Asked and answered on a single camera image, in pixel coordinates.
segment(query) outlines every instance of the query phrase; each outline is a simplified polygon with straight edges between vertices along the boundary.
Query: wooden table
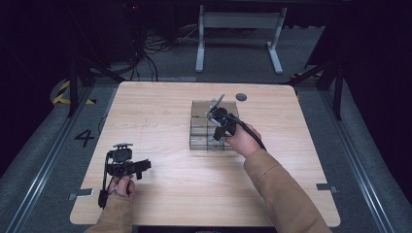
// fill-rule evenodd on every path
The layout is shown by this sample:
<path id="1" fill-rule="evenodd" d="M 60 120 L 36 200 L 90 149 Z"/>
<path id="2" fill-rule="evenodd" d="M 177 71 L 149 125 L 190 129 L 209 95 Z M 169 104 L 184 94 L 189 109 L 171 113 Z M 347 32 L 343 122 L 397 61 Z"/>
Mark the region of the wooden table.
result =
<path id="1" fill-rule="evenodd" d="M 330 191 L 316 187 L 326 178 L 292 87 L 238 83 L 121 83 L 82 185 L 93 188 L 94 195 L 77 198 L 71 221 L 97 221 L 106 153 L 127 142 L 134 144 L 133 161 L 152 162 L 137 181 L 134 224 L 271 226 L 241 155 L 189 149 L 192 101 L 222 93 L 224 101 L 236 101 L 240 118 L 258 130 L 267 150 L 308 193 L 327 225 L 339 225 Z M 247 100 L 237 101 L 237 93 Z"/>

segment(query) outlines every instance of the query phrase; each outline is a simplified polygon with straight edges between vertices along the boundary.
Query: printed number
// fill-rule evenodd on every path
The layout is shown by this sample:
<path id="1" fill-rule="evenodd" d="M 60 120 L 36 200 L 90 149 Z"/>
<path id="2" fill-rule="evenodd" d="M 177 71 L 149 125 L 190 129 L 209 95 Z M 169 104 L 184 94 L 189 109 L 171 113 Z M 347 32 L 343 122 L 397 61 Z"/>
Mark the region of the printed number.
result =
<path id="1" fill-rule="evenodd" d="M 90 134 L 91 134 L 91 130 L 87 129 L 87 130 L 85 130 L 85 132 L 83 132 L 83 133 L 79 134 L 78 136 L 76 136 L 75 139 L 76 140 L 85 140 L 83 142 L 83 148 L 85 148 L 87 146 L 88 140 L 94 139 L 94 137 L 90 137 Z"/>

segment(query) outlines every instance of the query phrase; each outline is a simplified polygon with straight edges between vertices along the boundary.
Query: sleeve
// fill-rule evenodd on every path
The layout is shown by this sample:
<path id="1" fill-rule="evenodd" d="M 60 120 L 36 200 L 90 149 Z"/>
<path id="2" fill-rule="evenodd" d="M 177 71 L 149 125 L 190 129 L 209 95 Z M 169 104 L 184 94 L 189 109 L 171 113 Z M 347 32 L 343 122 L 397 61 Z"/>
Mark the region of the sleeve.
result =
<path id="1" fill-rule="evenodd" d="M 331 232 L 306 192 L 272 155 L 256 150 L 244 168 L 278 232 Z"/>
<path id="2" fill-rule="evenodd" d="M 95 225 L 86 233 L 124 232 L 130 233 L 133 224 L 133 203 L 130 199 L 117 195 L 109 195 L 107 205 Z"/>

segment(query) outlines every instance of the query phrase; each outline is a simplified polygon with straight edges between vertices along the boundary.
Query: person's left hand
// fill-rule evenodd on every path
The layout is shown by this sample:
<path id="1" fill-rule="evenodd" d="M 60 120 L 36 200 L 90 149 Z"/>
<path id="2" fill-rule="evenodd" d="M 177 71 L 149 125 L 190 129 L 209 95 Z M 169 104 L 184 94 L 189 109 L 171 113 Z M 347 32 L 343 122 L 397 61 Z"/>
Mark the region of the person's left hand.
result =
<path id="1" fill-rule="evenodd" d="M 136 184 L 132 180 L 133 175 L 122 177 L 113 177 L 109 186 L 109 193 L 116 193 L 120 196 L 134 200 L 134 187 Z"/>

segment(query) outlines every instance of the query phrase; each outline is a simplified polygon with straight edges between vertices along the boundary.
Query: metal rail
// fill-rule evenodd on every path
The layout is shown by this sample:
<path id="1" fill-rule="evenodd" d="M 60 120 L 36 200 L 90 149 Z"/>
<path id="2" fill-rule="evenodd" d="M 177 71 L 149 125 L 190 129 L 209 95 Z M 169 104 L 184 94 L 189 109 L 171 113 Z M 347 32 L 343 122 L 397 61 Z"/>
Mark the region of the metal rail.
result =
<path id="1" fill-rule="evenodd" d="M 354 172 L 355 178 L 358 181 L 360 190 L 363 194 L 363 197 L 369 207 L 370 212 L 372 212 L 373 218 L 376 221 L 376 224 L 380 232 L 395 232 L 390 220 L 388 219 L 385 210 L 383 209 L 381 202 L 376 194 L 373 184 L 370 182 L 366 172 L 361 165 L 361 161 L 358 157 L 358 154 L 351 142 L 351 139 L 343 125 L 342 121 L 337 120 L 332 108 L 332 100 L 326 91 L 320 91 L 322 100 L 327 108 L 327 112 L 332 118 L 333 124 L 336 131 L 339 133 L 339 136 L 343 142 L 343 146 L 346 150 L 346 155 L 349 161 L 349 164 Z"/>
<path id="2" fill-rule="evenodd" d="M 40 168 L 37 176 L 34 178 L 33 182 L 30 185 L 30 188 L 27 191 L 23 201 L 17 209 L 15 216 L 13 217 L 11 223 L 9 224 L 6 232 L 21 232 L 24 224 L 27 222 L 27 219 L 33 210 L 34 205 L 39 199 L 40 194 L 43 191 L 43 188 L 46 185 L 49 176 L 52 173 L 55 163 L 57 162 L 59 156 L 62 153 L 62 149 L 66 138 L 72 128 L 73 124 L 76 122 L 77 117 L 79 116 L 80 111 L 86 103 L 88 96 L 91 93 L 91 87 L 85 87 L 82 91 L 81 98 L 79 99 L 80 106 L 77 111 L 69 118 L 66 118 L 64 124 L 61 128 L 60 133 L 57 136 L 51 151 L 49 152 L 45 162 Z"/>

